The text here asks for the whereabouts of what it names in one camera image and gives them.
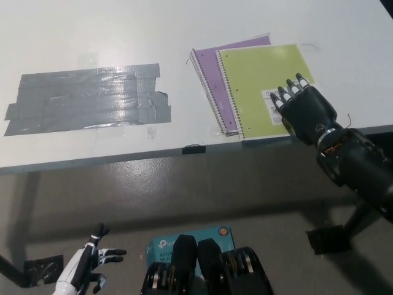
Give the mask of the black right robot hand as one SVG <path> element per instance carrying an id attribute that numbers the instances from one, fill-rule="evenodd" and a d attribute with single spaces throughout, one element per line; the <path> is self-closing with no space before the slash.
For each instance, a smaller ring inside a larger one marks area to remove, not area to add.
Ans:
<path id="1" fill-rule="evenodd" d="M 277 93 L 270 93 L 270 99 L 287 131 L 305 144 L 317 146 L 326 131 L 340 128 L 337 112 L 300 73 L 295 76 L 297 84 L 286 80 L 287 88 L 279 86 Z"/>

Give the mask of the white and black left hand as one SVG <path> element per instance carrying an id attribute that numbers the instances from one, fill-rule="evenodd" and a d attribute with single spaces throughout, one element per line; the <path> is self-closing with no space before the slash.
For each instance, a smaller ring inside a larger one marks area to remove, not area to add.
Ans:
<path id="1" fill-rule="evenodd" d="M 88 242 L 75 252 L 58 277 L 54 294 L 86 294 L 91 283 L 95 284 L 93 294 L 103 289 L 107 279 L 94 270 L 108 263 L 122 262 L 126 255 L 123 249 L 99 247 L 99 242 L 108 233 L 108 227 L 101 222 L 97 224 Z"/>

